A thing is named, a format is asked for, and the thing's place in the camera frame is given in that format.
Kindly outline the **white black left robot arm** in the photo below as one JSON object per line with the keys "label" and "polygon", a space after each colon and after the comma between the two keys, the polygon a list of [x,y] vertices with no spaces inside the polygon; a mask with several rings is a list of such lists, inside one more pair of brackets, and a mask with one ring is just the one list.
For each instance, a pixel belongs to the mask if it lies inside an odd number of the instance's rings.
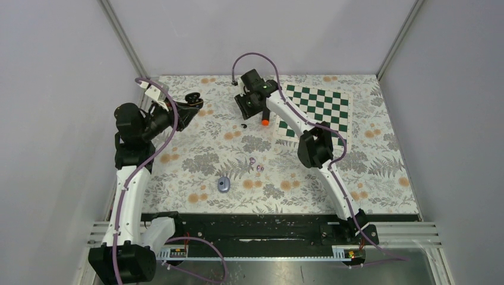
{"label": "white black left robot arm", "polygon": [[165,242],[176,244],[184,229],[172,217],[155,218],[141,233],[141,209],[159,150],[152,140],[167,128],[182,131],[203,107],[203,99],[171,105],[152,103],[148,111],[134,103],[116,108],[116,200],[108,229],[88,261],[103,284],[148,282],[154,278],[156,256]]}

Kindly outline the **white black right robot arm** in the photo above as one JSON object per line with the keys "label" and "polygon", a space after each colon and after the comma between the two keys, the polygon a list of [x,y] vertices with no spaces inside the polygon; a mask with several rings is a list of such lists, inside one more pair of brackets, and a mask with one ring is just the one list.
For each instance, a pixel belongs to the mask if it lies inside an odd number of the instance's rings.
{"label": "white black right robot arm", "polygon": [[301,164],[312,169],[333,203],[343,225],[344,242],[355,245],[366,234],[370,223],[362,209],[353,209],[353,199],[336,169],[332,135],[337,132],[327,122],[314,123],[288,97],[275,80],[264,80],[252,69],[239,78],[232,74],[232,85],[238,87],[235,101],[245,120],[269,110],[278,115],[299,139],[297,156]]}

